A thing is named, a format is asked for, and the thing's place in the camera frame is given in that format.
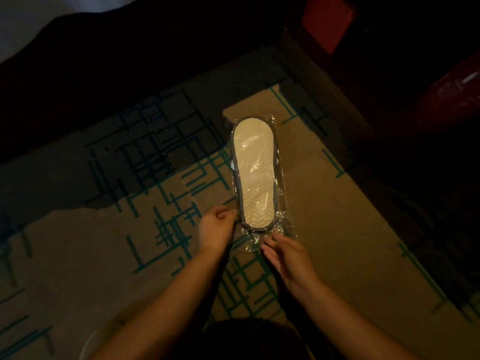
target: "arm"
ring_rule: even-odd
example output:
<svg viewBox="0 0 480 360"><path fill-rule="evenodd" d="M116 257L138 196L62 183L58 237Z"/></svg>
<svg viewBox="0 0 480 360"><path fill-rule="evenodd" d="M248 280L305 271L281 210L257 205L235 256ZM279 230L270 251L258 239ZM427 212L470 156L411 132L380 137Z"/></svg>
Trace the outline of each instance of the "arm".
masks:
<svg viewBox="0 0 480 360"><path fill-rule="evenodd" d="M419 359L322 283L300 243L278 234L273 237L275 240L267 238L267 245L261 246L263 254L310 319L347 359Z"/></svg>
<svg viewBox="0 0 480 360"><path fill-rule="evenodd" d="M152 304L126 323L92 360L161 359L187 328L210 288L237 212L214 207L199 228L200 249Z"/></svg>

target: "person's right arm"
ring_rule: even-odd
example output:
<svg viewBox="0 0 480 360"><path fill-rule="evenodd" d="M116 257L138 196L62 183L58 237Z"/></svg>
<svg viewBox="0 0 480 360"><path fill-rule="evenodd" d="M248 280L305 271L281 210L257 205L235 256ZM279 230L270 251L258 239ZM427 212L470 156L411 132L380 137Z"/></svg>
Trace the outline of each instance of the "person's right arm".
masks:
<svg viewBox="0 0 480 360"><path fill-rule="evenodd" d="M261 246L286 288L348 360L419 360L405 346L363 318L318 277L299 242L274 234Z"/></svg>

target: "hand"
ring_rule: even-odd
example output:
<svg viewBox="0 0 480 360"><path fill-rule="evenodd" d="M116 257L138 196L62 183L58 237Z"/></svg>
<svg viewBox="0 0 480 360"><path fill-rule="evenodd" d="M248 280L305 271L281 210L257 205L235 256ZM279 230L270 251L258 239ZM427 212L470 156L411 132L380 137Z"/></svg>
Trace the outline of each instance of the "hand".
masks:
<svg viewBox="0 0 480 360"><path fill-rule="evenodd" d="M200 251L223 254L232 238L236 218L237 211L226 206L213 207L203 215L198 229Z"/></svg>
<svg viewBox="0 0 480 360"><path fill-rule="evenodd" d="M279 234L273 234L273 239L266 238L265 243L261 245L263 254L279 272L292 296L305 304L320 282L307 250L299 242Z"/></svg>

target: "plastic wrapper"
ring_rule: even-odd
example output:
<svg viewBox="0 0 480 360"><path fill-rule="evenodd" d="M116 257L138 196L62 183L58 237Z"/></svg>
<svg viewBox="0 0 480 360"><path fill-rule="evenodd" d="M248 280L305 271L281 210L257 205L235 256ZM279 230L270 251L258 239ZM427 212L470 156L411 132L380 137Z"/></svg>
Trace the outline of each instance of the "plastic wrapper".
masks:
<svg viewBox="0 0 480 360"><path fill-rule="evenodd" d="M278 233L297 239L289 218L276 121L271 115L233 121L231 169L240 223L233 248L253 252Z"/></svg>

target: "slipper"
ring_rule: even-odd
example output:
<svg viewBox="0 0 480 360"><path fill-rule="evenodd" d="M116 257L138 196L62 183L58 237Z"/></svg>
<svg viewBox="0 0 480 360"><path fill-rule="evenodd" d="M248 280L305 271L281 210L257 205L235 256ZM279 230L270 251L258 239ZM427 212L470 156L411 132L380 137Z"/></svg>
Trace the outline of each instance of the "slipper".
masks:
<svg viewBox="0 0 480 360"><path fill-rule="evenodd" d="M272 128L260 118L245 118L234 127L231 146L242 222L255 231L267 231L277 210L277 147Z"/></svg>

